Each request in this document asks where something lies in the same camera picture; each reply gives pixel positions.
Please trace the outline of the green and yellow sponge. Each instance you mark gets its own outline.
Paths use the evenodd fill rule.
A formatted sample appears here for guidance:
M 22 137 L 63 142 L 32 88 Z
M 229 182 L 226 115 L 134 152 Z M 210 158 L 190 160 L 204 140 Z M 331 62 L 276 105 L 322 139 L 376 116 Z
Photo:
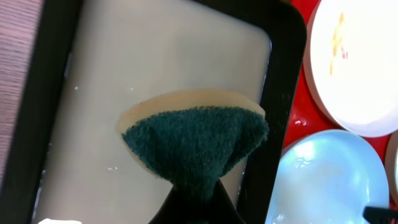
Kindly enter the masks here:
M 123 112 L 118 129 L 142 167 L 194 202 L 207 202 L 220 177 L 250 155 L 269 132 L 266 112 L 226 90 L 181 90 Z

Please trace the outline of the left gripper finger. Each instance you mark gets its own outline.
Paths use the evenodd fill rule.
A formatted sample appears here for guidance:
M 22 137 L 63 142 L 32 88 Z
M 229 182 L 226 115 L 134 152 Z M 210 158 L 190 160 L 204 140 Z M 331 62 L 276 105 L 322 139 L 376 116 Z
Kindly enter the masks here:
M 211 200 L 207 203 L 190 202 L 172 187 L 161 208 L 149 224 L 207 223 L 245 224 L 236 211 L 222 182 L 217 181 Z

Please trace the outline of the light blue plate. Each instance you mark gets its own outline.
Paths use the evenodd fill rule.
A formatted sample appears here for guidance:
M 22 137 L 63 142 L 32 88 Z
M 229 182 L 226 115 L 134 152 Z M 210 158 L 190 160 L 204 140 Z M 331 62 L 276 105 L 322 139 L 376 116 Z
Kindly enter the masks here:
M 372 145 L 331 129 L 282 151 L 266 223 L 366 223 L 366 207 L 389 204 L 386 172 Z
M 384 161 L 387 180 L 389 184 L 389 192 L 397 205 L 397 131 L 392 133 L 387 148 Z

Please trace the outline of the white round plate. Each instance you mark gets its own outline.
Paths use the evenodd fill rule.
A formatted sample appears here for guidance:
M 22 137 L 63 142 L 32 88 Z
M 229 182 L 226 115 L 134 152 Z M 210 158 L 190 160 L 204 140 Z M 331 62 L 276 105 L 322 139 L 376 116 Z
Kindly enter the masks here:
M 321 0 L 308 23 L 308 87 L 342 128 L 397 130 L 397 0 Z

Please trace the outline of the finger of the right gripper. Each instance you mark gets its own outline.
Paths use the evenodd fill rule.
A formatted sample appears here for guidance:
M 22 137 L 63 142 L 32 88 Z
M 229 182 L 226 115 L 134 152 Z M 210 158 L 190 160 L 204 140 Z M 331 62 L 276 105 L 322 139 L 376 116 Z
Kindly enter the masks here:
M 363 217 L 370 224 L 397 224 L 398 212 L 389 208 L 366 207 Z

